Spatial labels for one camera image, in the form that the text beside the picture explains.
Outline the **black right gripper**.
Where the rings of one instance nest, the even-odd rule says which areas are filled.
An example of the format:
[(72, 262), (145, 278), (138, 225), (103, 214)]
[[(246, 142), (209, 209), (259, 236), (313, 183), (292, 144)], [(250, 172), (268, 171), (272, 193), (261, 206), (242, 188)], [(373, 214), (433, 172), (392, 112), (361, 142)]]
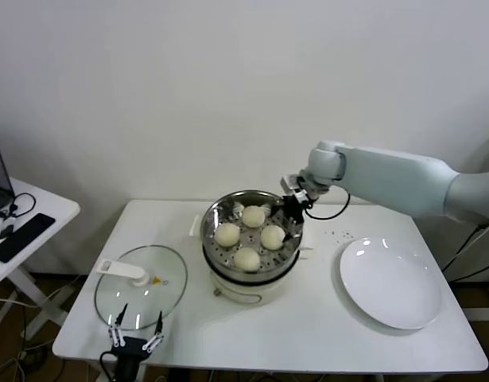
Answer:
[(301, 194), (300, 197), (291, 194), (274, 198), (270, 202), (270, 208), (282, 209), (284, 218), (288, 220), (283, 227), (285, 232), (283, 243), (302, 237), (303, 212), (308, 208), (308, 198), (304, 194)]

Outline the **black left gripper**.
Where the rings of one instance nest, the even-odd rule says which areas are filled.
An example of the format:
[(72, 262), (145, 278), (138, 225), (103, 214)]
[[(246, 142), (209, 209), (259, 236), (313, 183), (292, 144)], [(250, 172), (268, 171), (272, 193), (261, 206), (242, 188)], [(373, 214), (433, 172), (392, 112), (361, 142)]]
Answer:
[(159, 313), (154, 335), (148, 341), (136, 337), (124, 337), (121, 324), (127, 307), (126, 303), (108, 329), (114, 355), (117, 358), (114, 369), (114, 381), (116, 382), (136, 381), (141, 362), (146, 360), (164, 339), (162, 311)]

